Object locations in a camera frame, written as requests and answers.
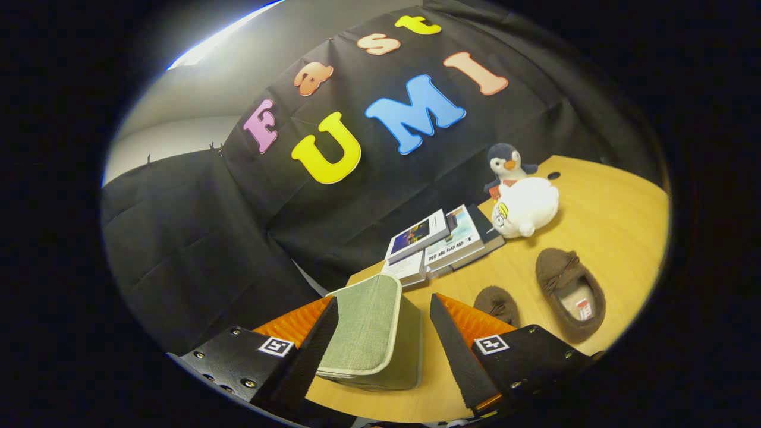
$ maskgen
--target blue letter m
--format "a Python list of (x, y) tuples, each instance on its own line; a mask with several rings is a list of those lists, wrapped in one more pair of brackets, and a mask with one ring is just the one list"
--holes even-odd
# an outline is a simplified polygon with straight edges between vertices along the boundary
[(409, 154), (423, 142), (421, 136), (413, 135), (404, 126), (415, 128), (427, 136), (433, 135), (433, 124), (428, 112), (436, 116), (436, 126), (448, 128), (465, 117), (465, 109), (452, 104), (431, 83), (428, 75), (419, 75), (407, 82), (407, 94), (411, 105), (381, 98), (370, 104), (365, 116), (381, 121), (399, 142), (399, 153)]

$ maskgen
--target stuffed animal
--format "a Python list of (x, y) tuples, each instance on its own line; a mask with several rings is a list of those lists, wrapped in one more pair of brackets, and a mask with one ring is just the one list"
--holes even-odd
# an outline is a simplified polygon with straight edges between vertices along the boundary
[(521, 154), (512, 145), (500, 142), (494, 144), (486, 154), (489, 167), (497, 177), (493, 182), (483, 187), (484, 192), (504, 184), (512, 185), (518, 180), (526, 178), (527, 174), (534, 174), (539, 170), (539, 165), (521, 164)]
[(505, 238), (529, 237), (558, 212), (558, 188), (545, 178), (524, 178), (510, 187), (500, 184), (499, 194), (492, 224)]

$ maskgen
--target brown slipper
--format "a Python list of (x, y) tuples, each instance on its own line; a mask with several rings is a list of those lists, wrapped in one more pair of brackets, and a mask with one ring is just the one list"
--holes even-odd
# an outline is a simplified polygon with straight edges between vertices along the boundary
[(569, 342), (583, 342), (600, 328), (605, 295), (575, 251), (547, 248), (539, 253), (537, 280)]
[(521, 327), (518, 307), (508, 292), (497, 286), (488, 286), (476, 296), (473, 307), (513, 327)]

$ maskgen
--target black cloth backdrop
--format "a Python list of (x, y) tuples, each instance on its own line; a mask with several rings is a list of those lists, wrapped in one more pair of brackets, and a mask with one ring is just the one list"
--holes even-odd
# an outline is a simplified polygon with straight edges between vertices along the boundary
[[(277, 8), (270, 13), (268, 19), (288, 24)], [(422, 15), (443, 30), (425, 36), (394, 27), (403, 15)], [(372, 33), (402, 46), (370, 55), (356, 41)], [(527, 163), (565, 155), (662, 185), (655, 137), (636, 109), (574, 49), (509, 11), (437, 0), (316, 44), (262, 94), (252, 94), (221, 156), (174, 156), (103, 188), (102, 227), (117, 285), (146, 330), (171, 352), (185, 353), (231, 324), (253, 328), (316, 299), (291, 259), (335, 290), (382, 260), (390, 238), (414, 221), (440, 208), (483, 202), (483, 186), (494, 177), (486, 151), (497, 142), (517, 147)], [(484, 96), (474, 81), (442, 64), (463, 50), (509, 86)], [(303, 97), (293, 79), (313, 61), (334, 72)], [(405, 85), (421, 74), (467, 115), (422, 135), (422, 145), (402, 156), (385, 126), (364, 113), (382, 97), (408, 104)], [(260, 154), (242, 126), (267, 98), (274, 101), (279, 134)], [(325, 185), (291, 151), (312, 134), (328, 161), (339, 160), (341, 147), (317, 130), (334, 111), (358, 140), (361, 160), (339, 183)]]

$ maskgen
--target book cover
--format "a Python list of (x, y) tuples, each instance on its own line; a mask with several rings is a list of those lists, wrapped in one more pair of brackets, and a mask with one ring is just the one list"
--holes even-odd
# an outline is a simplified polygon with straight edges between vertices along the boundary
[(450, 266), (450, 265), (439, 267), (436, 270), (431, 270), (429, 267), (426, 267), (425, 268), (425, 278), (426, 279), (434, 279), (437, 276), (444, 275), (444, 274), (449, 273), (451, 271), (452, 271), (452, 266)]
[(469, 205), (468, 213), (470, 214), (473, 223), (476, 225), (476, 230), (478, 231), (484, 246), (482, 249), (475, 251), (462, 259), (454, 261), (452, 263), (452, 269), (454, 270), (460, 269), (461, 267), (486, 256), (505, 244), (505, 239), (496, 229), (494, 229), (492, 222), (484, 216), (483, 212), (478, 209), (478, 206), (473, 204)]
[(413, 290), (413, 289), (417, 289), (417, 288), (425, 286), (426, 285), (425, 281), (428, 278), (425, 277), (425, 271), (423, 271), (423, 274), (424, 274), (424, 276), (423, 276), (422, 279), (418, 279), (416, 281), (412, 281), (411, 283), (402, 284), (402, 290), (403, 291), (409, 291), (409, 290)]
[(380, 271), (381, 273), (396, 277), (402, 283), (402, 286), (423, 281), (425, 279), (423, 251), (418, 251), (395, 263), (386, 260)]
[(464, 205), (449, 212), (447, 217), (453, 218), (457, 227), (447, 237), (425, 249), (425, 264), (431, 270), (446, 266), (483, 246), (476, 226)]
[(416, 251), (421, 251), (432, 242), (436, 242), (448, 234), (449, 228), (444, 217), (444, 211), (439, 209), (427, 219), (417, 222), (393, 237), (386, 252), (386, 260), (389, 263), (394, 263)]

